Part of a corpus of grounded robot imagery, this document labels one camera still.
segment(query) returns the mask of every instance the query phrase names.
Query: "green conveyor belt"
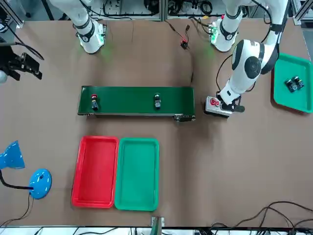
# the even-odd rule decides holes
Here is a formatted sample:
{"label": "green conveyor belt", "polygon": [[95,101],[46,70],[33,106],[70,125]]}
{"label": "green conveyor belt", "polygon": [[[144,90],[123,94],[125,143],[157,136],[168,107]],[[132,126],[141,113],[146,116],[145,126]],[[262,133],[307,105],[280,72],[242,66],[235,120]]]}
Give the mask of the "green conveyor belt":
{"label": "green conveyor belt", "polygon": [[[91,107],[96,94],[99,109]],[[155,94],[161,108],[156,109]],[[194,119],[194,90],[191,87],[95,87],[83,86],[78,115],[171,116],[178,120]]]}

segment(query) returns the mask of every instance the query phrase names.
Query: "lamp arm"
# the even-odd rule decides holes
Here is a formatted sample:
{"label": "lamp arm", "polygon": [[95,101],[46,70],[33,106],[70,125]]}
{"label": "lamp arm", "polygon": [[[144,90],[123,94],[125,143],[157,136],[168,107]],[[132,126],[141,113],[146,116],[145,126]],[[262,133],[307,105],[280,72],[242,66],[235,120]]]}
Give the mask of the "lamp arm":
{"label": "lamp arm", "polygon": [[33,189],[34,189],[33,187],[15,186],[15,185],[7,184],[7,183],[4,181],[4,179],[3,179],[2,171],[1,171],[1,170],[0,170],[0,181],[1,181],[1,183],[2,183],[4,186],[9,187],[9,188],[25,189],[25,190],[33,190]]}

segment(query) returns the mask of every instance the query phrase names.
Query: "blue desk lamp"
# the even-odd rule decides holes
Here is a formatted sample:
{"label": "blue desk lamp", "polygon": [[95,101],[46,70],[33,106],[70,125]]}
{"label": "blue desk lamp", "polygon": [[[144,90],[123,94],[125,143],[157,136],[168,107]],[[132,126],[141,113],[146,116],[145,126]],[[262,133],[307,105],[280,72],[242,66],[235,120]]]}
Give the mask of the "blue desk lamp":
{"label": "blue desk lamp", "polygon": [[11,143],[6,150],[0,154],[0,181],[9,188],[29,190],[34,199],[45,197],[52,184],[52,177],[47,169],[38,169],[34,172],[29,180],[29,186],[15,186],[6,183],[2,176],[3,168],[22,169],[25,168],[22,153],[18,141]]}

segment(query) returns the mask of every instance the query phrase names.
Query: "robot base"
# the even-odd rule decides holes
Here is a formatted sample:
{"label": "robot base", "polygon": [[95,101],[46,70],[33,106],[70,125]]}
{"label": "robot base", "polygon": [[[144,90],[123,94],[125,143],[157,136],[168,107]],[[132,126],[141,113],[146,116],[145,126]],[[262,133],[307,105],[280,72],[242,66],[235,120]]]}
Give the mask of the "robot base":
{"label": "robot base", "polygon": [[221,23],[222,19],[219,18],[217,21],[209,24],[209,41],[218,51],[227,52],[234,45],[238,32],[235,34],[232,40],[226,40],[224,35],[220,31]]}
{"label": "robot base", "polygon": [[205,100],[204,113],[229,118],[233,112],[229,110],[223,110],[221,102],[216,97],[208,96]]}
{"label": "robot base", "polygon": [[96,53],[104,44],[107,35],[107,26],[98,23],[95,20],[91,20],[95,26],[94,34],[91,36],[89,42],[85,42],[82,38],[78,37],[80,40],[80,45],[84,48],[85,52],[88,54]]}

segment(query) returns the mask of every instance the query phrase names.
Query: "lamp shade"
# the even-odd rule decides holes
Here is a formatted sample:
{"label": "lamp shade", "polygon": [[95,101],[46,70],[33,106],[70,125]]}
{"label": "lamp shade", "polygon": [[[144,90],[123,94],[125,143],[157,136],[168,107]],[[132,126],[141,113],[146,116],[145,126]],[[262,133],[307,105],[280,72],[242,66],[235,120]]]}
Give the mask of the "lamp shade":
{"label": "lamp shade", "polygon": [[0,170],[6,167],[13,169],[25,168],[18,141],[11,143],[7,146],[5,151],[0,154]]}

